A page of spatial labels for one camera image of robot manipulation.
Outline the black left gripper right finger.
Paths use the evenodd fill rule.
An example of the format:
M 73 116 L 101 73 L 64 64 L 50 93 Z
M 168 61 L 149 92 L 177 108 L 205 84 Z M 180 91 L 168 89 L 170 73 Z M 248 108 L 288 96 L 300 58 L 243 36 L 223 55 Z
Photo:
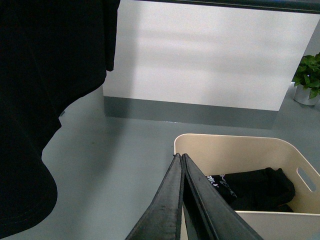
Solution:
M 189 240 L 261 240 L 185 153 L 183 211 Z

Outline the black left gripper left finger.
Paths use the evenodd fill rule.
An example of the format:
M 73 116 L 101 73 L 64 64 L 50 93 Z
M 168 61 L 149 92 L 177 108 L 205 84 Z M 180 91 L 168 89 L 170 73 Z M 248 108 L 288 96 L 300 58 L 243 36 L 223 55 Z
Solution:
M 175 154 L 151 204 L 132 228 L 127 240 L 179 240 L 185 170 Z

